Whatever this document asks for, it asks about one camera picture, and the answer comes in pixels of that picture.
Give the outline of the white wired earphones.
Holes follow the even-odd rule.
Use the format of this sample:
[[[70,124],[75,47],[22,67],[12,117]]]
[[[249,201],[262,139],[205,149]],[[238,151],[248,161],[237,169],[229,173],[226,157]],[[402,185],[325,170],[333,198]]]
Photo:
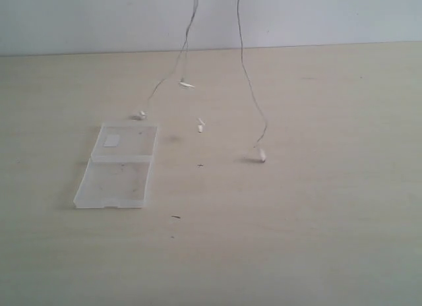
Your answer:
[[[176,70],[179,66],[179,63],[181,61],[181,58],[183,58],[182,60],[182,72],[181,72],[181,77],[179,79],[178,85],[182,88],[188,88],[188,89],[193,89],[195,88],[195,86],[191,83],[186,82],[185,77],[187,74],[187,63],[188,63],[188,54],[189,54],[189,36],[191,33],[191,28],[193,26],[193,22],[196,18],[196,14],[198,11],[198,7],[199,7],[199,3],[200,0],[193,0],[193,4],[192,4],[192,13],[189,19],[189,22],[186,26],[185,29],[185,37],[184,37],[184,41],[183,41],[183,45],[181,47],[181,49],[179,50],[179,53],[177,54],[177,57],[175,58],[175,63],[172,66],[172,68],[170,69],[170,71],[164,75],[159,82],[154,86],[154,88],[152,89],[150,95],[147,97],[146,101],[145,101],[145,106],[144,109],[139,110],[136,114],[130,116],[131,120],[134,121],[144,121],[148,119],[148,110],[150,107],[150,102],[152,100],[152,98],[155,96],[156,92],[158,91],[158,88],[165,82],[167,81],[170,77],[172,77],[175,73]],[[258,153],[258,160],[260,163],[265,163],[267,161],[267,155],[266,152],[264,151],[263,147],[260,145],[261,140],[264,138],[267,129],[268,129],[268,119],[266,118],[264,112],[262,111],[258,100],[255,96],[255,92],[253,89],[253,85],[248,73],[248,70],[245,66],[245,59],[244,59],[244,43],[243,43],[243,33],[242,33],[242,25],[241,25],[241,0],[236,0],[236,19],[237,19],[237,28],[238,28],[238,34],[239,34],[239,43],[240,43],[240,62],[241,62],[241,68],[243,71],[243,74],[245,76],[245,79],[247,81],[248,87],[249,87],[249,92],[251,95],[251,99],[253,101],[254,107],[257,110],[258,114],[260,115],[262,122],[263,122],[263,130],[260,134],[260,136],[257,138],[256,143],[254,145],[254,149],[256,149],[257,153]]]

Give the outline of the clear plastic hinged case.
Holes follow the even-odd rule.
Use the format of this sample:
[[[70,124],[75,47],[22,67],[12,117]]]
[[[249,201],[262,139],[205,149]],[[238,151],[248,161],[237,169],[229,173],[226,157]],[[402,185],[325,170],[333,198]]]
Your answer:
[[[158,126],[103,123],[73,203],[78,209],[142,208],[154,163]]]

